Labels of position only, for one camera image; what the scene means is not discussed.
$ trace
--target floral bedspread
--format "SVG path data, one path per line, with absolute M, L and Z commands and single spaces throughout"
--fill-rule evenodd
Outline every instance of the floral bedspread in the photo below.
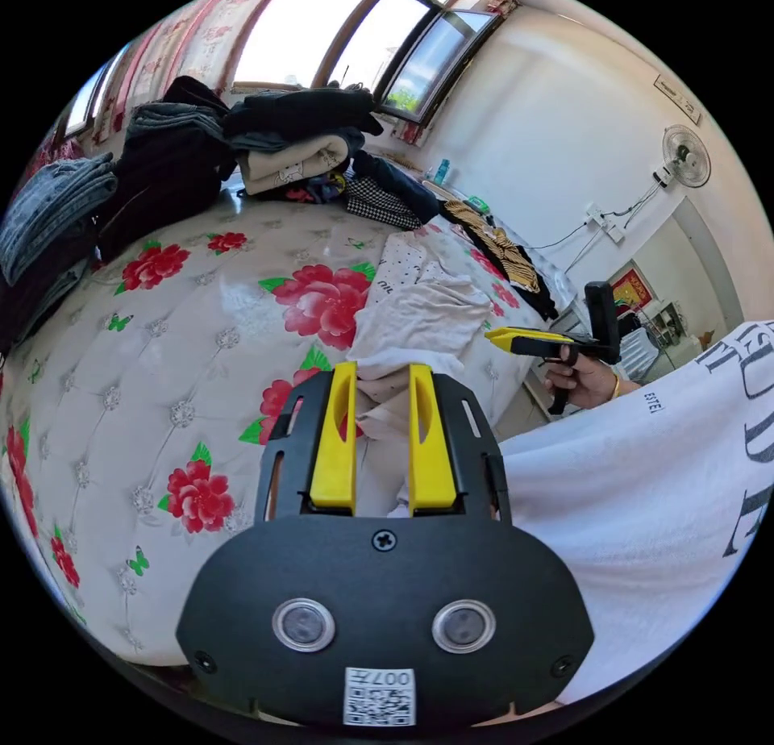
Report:
M 189 587 L 252 522 L 262 445 L 290 390 L 343 360 L 391 231 L 340 206 L 224 192 L 86 278 L 6 361 L 6 505 L 55 596 L 117 655 L 185 662 Z M 424 234 L 488 287 L 485 327 L 537 325 L 448 225 Z M 469 352 L 496 422 L 528 363 L 483 334 Z M 379 452 L 358 444 L 378 477 Z

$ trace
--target red poster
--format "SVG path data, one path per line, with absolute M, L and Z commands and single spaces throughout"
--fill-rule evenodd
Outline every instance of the red poster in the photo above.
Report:
M 641 309 L 653 301 L 653 294 L 635 269 L 629 269 L 613 281 L 612 286 L 615 301 L 626 302 L 633 310 Z

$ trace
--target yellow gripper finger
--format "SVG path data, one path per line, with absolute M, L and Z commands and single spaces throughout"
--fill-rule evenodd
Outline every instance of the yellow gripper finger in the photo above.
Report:
M 337 364 L 322 422 L 310 499 L 319 509 L 355 513 L 355 390 L 356 364 Z M 346 416 L 346 437 L 339 430 Z
M 514 339 L 538 339 L 542 342 L 560 342 L 572 344 L 575 340 L 564 334 L 554 334 L 550 331 L 537 331 L 531 328 L 494 328 L 487 331 L 485 337 L 496 347 L 510 352 L 510 345 Z
M 457 490 L 428 366 L 409 367 L 409 404 L 409 515 L 417 509 L 451 509 Z

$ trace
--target plastic bottle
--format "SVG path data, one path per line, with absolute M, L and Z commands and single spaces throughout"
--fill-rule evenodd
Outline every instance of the plastic bottle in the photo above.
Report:
M 435 173 L 435 178 L 433 178 L 433 183 L 437 186 L 443 185 L 443 179 L 446 177 L 446 173 L 449 172 L 449 160 L 444 159 L 441 160 L 441 164 L 438 167 L 437 172 Z

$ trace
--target hand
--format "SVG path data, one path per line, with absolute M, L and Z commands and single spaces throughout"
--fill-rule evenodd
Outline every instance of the hand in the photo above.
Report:
M 562 347 L 560 355 L 562 360 L 567 360 L 570 348 Z M 574 367 L 551 364 L 544 384 L 549 393 L 556 388 L 569 390 L 569 403 L 581 409 L 593 409 L 613 397 L 615 382 L 616 376 L 610 366 L 581 354 Z

